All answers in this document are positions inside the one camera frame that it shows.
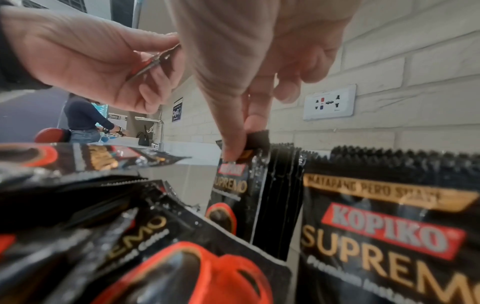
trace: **scissors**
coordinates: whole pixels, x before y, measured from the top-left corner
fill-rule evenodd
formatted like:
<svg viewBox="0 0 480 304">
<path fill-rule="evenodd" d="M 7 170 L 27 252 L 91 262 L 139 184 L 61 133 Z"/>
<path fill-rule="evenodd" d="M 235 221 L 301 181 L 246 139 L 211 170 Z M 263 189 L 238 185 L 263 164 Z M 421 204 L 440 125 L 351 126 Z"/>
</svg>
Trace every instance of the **scissors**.
<svg viewBox="0 0 480 304">
<path fill-rule="evenodd" d="M 181 45 L 177 45 L 174 48 L 165 51 L 163 53 L 158 53 L 148 60 L 141 62 L 139 65 L 135 66 L 130 73 L 127 75 L 125 81 L 129 81 L 137 76 L 143 75 L 145 72 L 150 70 L 153 67 L 161 65 L 163 72 L 167 77 L 170 77 L 173 67 L 172 67 L 172 56 L 180 50 Z"/>
</svg>

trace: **hand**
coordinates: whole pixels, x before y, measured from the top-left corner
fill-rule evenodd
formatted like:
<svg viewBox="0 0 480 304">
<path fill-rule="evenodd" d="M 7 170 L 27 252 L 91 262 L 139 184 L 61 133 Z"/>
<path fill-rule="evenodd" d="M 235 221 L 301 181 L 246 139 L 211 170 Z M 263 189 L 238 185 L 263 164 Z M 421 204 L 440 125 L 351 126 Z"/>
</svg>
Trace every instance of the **hand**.
<svg viewBox="0 0 480 304">
<path fill-rule="evenodd" d="M 179 43 L 176 35 L 134 30 L 87 14 L 2 7 L 2 25 L 14 52 L 36 79 L 119 109 L 155 113 L 185 69 L 177 52 L 168 78 L 161 67 L 146 78 L 125 78 L 135 64 Z"/>
<path fill-rule="evenodd" d="M 267 126 L 273 97 L 293 102 L 302 81 L 327 75 L 360 2 L 167 0 L 224 160 L 236 160 L 247 133 Z"/>
</svg>

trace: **faucet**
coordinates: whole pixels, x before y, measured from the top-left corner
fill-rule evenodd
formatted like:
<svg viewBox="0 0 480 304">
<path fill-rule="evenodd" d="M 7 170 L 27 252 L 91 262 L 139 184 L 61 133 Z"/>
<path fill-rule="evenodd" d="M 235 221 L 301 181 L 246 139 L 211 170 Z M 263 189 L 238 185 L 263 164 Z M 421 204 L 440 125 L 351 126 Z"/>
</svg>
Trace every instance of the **faucet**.
<svg viewBox="0 0 480 304">
<path fill-rule="evenodd" d="M 163 120 L 161 120 L 161 117 L 162 117 L 162 110 L 160 110 L 160 115 L 158 116 L 158 119 L 135 116 L 135 120 L 153 122 L 155 130 L 157 129 L 158 125 L 160 124 L 160 126 L 161 126 L 160 142 L 159 143 L 152 142 L 151 146 L 158 149 L 160 152 L 163 152 L 164 151 L 164 122 L 163 122 Z"/>
</svg>

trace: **brick wall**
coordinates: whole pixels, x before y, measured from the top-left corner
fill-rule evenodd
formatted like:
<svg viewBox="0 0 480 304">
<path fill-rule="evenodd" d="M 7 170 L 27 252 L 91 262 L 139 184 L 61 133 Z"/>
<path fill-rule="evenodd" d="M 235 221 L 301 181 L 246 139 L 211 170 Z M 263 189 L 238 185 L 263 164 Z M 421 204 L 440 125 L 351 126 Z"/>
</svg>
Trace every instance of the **brick wall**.
<svg viewBox="0 0 480 304">
<path fill-rule="evenodd" d="M 305 96 L 357 84 L 353 116 L 306 122 Z M 181 120 L 172 103 L 183 97 Z M 220 138 L 193 79 L 163 109 L 168 141 Z M 352 144 L 385 148 L 480 151 L 479 0 L 367 0 L 318 84 L 293 104 L 274 101 L 273 142 L 314 150 Z"/>
</svg>

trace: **electrical outlet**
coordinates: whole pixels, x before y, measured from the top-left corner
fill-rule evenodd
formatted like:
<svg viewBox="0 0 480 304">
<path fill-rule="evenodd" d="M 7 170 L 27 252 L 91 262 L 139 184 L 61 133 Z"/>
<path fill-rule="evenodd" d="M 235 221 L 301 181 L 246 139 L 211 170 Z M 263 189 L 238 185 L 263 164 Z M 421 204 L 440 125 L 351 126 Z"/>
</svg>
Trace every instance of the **electrical outlet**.
<svg viewBox="0 0 480 304">
<path fill-rule="evenodd" d="M 357 85 L 314 93 L 305 97 L 303 120 L 344 117 L 354 114 Z"/>
</svg>

